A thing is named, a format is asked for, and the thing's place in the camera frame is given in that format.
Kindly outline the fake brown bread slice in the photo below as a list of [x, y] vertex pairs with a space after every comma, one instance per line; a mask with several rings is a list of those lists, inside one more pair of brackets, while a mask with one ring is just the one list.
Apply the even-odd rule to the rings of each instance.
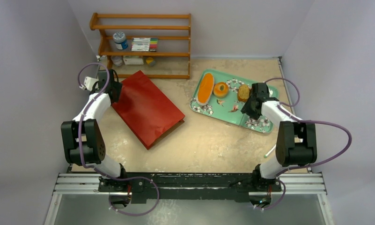
[[240, 102], [247, 102], [250, 96], [250, 88], [246, 84], [239, 86], [237, 91], [237, 100]]

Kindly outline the fake orange doughnut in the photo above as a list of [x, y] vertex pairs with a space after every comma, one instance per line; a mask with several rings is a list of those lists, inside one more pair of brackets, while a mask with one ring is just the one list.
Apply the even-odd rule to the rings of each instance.
[[213, 94], [217, 98], [225, 98], [229, 92], [229, 86], [225, 82], [216, 83], [213, 87]]

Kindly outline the green floral tray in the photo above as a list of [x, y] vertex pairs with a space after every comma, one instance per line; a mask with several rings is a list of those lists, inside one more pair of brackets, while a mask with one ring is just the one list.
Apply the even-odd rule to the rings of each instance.
[[[214, 83], [225, 82], [229, 87], [229, 92], [224, 98], [218, 98], [215, 95], [211, 95], [206, 105], [200, 105], [198, 102], [199, 86], [204, 76], [208, 73], [214, 76]], [[273, 123], [270, 122], [268, 118], [260, 116], [260, 118], [256, 120], [240, 112], [244, 102], [237, 100], [238, 88], [243, 84], [251, 86], [253, 83], [255, 83], [254, 80], [238, 77], [214, 69], [206, 69], [203, 71], [191, 98], [190, 108], [197, 113], [238, 125], [243, 128], [251, 129], [253, 131], [268, 134], [273, 130]]]

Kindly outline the red paper bag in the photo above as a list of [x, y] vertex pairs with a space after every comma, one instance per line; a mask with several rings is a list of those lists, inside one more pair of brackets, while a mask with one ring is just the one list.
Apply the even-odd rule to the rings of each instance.
[[184, 122], [185, 114], [142, 71], [121, 84], [112, 107], [147, 150]]

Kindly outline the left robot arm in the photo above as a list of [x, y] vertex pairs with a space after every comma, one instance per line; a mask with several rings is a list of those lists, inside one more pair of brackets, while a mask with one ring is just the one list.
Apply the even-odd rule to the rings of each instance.
[[119, 100], [122, 83], [115, 70], [100, 70], [98, 78], [86, 77], [84, 85], [90, 91], [82, 111], [71, 121], [61, 124], [66, 161], [100, 174], [100, 191], [122, 192], [129, 182], [125, 168], [106, 154], [98, 122], [112, 103]]

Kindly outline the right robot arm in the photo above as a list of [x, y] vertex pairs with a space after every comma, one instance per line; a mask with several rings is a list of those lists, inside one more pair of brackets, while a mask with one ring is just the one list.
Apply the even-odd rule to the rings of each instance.
[[306, 166], [317, 160], [316, 127], [290, 114], [281, 102], [270, 96], [266, 83], [251, 86], [249, 98], [241, 112], [252, 119], [264, 116], [278, 125], [275, 155], [252, 172], [252, 186], [262, 191], [274, 184], [283, 170], [293, 166]]

